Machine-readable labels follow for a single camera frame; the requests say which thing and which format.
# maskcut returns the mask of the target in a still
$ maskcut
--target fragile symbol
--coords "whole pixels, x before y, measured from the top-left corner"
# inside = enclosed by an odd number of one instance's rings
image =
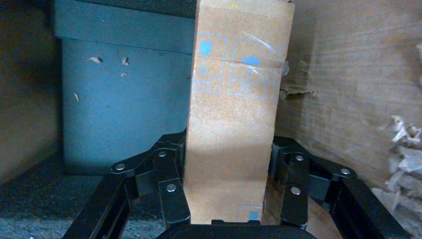
[[[202,66],[199,68],[200,71],[208,71],[205,67],[205,58],[211,53],[212,50],[212,42],[210,41],[201,41],[199,52],[203,56],[202,58]]]
[[[259,59],[254,57],[254,56],[247,56],[247,57],[243,58],[240,62],[243,63],[243,64],[249,65],[248,66],[248,73],[246,73],[246,77],[249,77],[250,74],[252,73],[252,69],[254,68],[253,66],[260,66],[261,65],[261,61],[259,61]]]

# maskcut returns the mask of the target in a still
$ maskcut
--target dark floor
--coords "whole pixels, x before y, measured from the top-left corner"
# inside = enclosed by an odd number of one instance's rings
[[[0,239],[59,239],[101,177],[64,176],[50,157],[0,187]],[[164,231],[158,194],[135,206],[123,239],[156,238]]]

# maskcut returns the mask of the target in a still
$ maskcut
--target metal pin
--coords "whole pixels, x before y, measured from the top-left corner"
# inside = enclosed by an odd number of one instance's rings
[[[290,191],[292,191],[292,193],[295,195],[299,195],[301,193],[301,190],[297,187],[292,187]]]
[[[123,170],[123,169],[124,169],[124,167],[125,167],[125,165],[124,165],[124,164],[119,163],[118,165],[116,165],[116,170],[121,171],[121,170]]]
[[[176,185],[174,185],[174,184],[167,185],[167,191],[168,192],[174,192],[175,190],[176,190]]]
[[[343,174],[345,174],[345,175],[349,175],[349,174],[350,174],[350,171],[349,171],[347,168],[343,168],[343,169],[341,170],[341,172],[342,172]]]

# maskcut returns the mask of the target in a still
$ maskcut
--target blue printed symbol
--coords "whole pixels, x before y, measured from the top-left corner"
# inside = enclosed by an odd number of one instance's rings
[[[200,71],[208,71],[208,69],[205,67],[205,58],[211,53],[211,49],[212,49],[212,42],[201,41],[199,52],[201,55],[203,55],[203,58],[202,58],[202,67],[199,68]]]
[[[258,58],[254,57],[254,56],[247,56],[245,58],[243,58],[241,61],[241,63],[243,64],[247,64],[248,66],[248,73],[246,73],[246,77],[249,77],[250,74],[252,73],[252,66],[260,66],[261,62],[259,61]]]
[[[241,91],[244,91],[244,92],[250,92],[250,86],[248,86],[248,85],[241,86],[240,87],[240,90]]]

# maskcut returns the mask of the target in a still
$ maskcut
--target torn paper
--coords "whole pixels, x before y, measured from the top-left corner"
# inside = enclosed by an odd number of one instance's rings
[[[289,68],[289,61],[284,61],[283,63],[283,70],[282,70],[282,76],[287,76],[287,74],[290,72],[290,68]]]
[[[292,98],[302,98],[306,95],[314,96],[314,91],[290,91],[287,89],[280,90],[280,98],[283,101]]]
[[[95,63],[97,63],[97,64],[99,64],[99,63],[103,62],[103,60],[102,60],[100,57],[90,57],[90,58],[88,59],[88,61],[92,61],[92,62],[95,62]]]
[[[394,210],[399,202],[400,191],[396,193],[389,193],[385,192],[381,188],[372,188],[371,191],[390,212],[390,214],[394,214]]]
[[[128,66],[129,65],[129,58],[128,57],[123,57],[121,60],[121,64],[123,66]]]
[[[403,160],[399,164],[399,168],[410,173],[422,169],[422,151],[399,147]]]
[[[398,180],[397,184],[407,190],[408,197],[422,198],[421,179],[411,176],[409,174],[404,174]]]
[[[392,116],[392,131],[396,132],[392,142],[408,148],[422,149],[422,129],[415,125],[406,127],[406,123],[400,116]]]

